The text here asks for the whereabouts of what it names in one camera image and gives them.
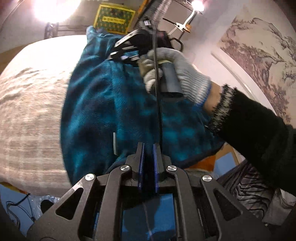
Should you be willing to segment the right forearm black sleeve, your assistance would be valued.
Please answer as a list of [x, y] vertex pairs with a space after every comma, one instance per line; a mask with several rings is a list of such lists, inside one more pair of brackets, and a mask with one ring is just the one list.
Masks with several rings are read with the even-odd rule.
[[211, 84], [209, 130], [245, 157], [274, 187], [295, 195], [295, 128], [228, 85]]

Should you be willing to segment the right hand grey glove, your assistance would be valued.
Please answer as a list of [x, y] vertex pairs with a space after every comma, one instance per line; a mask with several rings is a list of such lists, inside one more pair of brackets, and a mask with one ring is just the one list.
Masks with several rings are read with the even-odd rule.
[[156, 83], [154, 57], [157, 57], [158, 61], [166, 60], [174, 65], [185, 98], [202, 108], [211, 90], [211, 79], [197, 71], [180, 51], [174, 49], [157, 48], [138, 60], [147, 93], [152, 92]]

